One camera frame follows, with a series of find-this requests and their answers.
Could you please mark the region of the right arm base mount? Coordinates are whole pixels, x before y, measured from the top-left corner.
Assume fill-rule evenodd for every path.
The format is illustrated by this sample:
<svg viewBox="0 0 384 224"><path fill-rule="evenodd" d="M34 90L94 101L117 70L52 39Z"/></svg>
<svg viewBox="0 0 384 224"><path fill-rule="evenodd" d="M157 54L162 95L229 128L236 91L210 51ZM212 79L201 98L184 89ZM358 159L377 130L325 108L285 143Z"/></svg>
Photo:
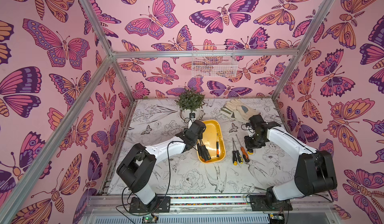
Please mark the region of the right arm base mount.
<svg viewBox="0 0 384 224"><path fill-rule="evenodd" d="M279 201L273 193L273 187L269 187L264 195L248 195L248 203L252 211L292 211L289 200Z"/></svg>

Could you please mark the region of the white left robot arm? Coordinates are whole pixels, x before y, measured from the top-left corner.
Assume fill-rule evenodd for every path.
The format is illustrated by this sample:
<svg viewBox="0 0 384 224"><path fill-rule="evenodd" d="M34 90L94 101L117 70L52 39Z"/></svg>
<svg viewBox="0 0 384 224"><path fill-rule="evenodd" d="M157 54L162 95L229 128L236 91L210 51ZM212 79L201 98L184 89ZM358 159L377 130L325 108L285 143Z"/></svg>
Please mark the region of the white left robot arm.
<svg viewBox="0 0 384 224"><path fill-rule="evenodd" d="M153 204L157 194L149 185L149 180L155 164L192 149L203 137L205 129L206 125L196 120L165 142L152 146L135 144L117 167L117 175L144 205Z"/></svg>

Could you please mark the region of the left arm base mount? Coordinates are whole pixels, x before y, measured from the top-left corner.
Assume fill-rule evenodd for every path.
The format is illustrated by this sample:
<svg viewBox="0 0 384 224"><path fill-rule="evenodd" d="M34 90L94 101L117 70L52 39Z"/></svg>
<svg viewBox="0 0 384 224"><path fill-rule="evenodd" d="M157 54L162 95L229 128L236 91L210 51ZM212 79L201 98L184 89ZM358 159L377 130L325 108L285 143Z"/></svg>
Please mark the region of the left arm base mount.
<svg viewBox="0 0 384 224"><path fill-rule="evenodd" d="M130 204L129 212L134 214L169 213L171 197L155 196L148 204L144 204L138 197L133 197Z"/></svg>

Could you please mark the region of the yellow plastic storage tray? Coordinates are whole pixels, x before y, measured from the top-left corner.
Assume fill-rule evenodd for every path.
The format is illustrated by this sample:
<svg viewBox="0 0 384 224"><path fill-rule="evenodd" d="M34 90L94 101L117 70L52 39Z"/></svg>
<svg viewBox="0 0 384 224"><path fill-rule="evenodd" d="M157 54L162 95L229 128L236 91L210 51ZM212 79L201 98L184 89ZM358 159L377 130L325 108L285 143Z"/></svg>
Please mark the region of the yellow plastic storage tray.
<svg viewBox="0 0 384 224"><path fill-rule="evenodd" d="M210 164L215 162L223 161L226 157L226 148L224 143L223 133L220 127L220 124L216 120L206 120L203 121L206 125L206 129L203 133L203 144L207 147L211 160L205 162L198 154L199 160L204 164ZM220 157L216 157L216 136L219 134L219 144L220 144Z"/></svg>

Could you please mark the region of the orange handled screwdriver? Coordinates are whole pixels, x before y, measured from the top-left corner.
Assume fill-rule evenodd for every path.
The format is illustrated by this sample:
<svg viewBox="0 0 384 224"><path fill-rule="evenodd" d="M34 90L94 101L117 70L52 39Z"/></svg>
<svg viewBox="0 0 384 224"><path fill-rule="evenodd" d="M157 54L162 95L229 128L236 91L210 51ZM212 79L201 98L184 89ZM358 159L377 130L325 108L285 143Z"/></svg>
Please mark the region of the orange handled screwdriver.
<svg viewBox="0 0 384 224"><path fill-rule="evenodd" d="M242 153L242 157L243 157L243 160L244 162L246 163L249 163L250 162L250 159L249 159L249 156L248 156L248 153L247 151L245 150L245 148L242 146L242 143L241 143L241 140L238 136L236 136L237 139L238 139L238 142L240 144L240 148L241 148L241 153Z"/></svg>

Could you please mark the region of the black yellow Deli screwdriver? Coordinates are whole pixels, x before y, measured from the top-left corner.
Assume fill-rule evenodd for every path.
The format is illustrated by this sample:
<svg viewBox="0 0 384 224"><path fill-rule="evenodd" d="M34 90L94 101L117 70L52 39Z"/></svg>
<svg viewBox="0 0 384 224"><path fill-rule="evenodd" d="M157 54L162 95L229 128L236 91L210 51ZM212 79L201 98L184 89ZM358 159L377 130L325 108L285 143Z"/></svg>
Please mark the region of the black yellow Deli screwdriver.
<svg viewBox="0 0 384 224"><path fill-rule="evenodd" d="M236 149L235 149L235 141L234 139L232 139L232 141L233 141L232 161L233 161L233 165L236 166L238 164L238 161L237 161L237 155L236 155Z"/></svg>

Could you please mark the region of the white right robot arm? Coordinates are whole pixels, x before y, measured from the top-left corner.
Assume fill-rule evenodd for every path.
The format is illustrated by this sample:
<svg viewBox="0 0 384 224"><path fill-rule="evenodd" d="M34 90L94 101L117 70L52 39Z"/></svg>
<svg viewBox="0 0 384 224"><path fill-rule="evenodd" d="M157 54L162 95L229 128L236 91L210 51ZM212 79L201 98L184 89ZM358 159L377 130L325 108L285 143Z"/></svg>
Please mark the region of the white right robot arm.
<svg viewBox="0 0 384 224"><path fill-rule="evenodd" d="M252 148L260 148L267 142L278 145L297 162L292 180L266 190L266 203L269 205L295 198L335 190L338 186L333 157L328 151L312 148L290 133L277 122L266 122L261 115L249 118Z"/></svg>

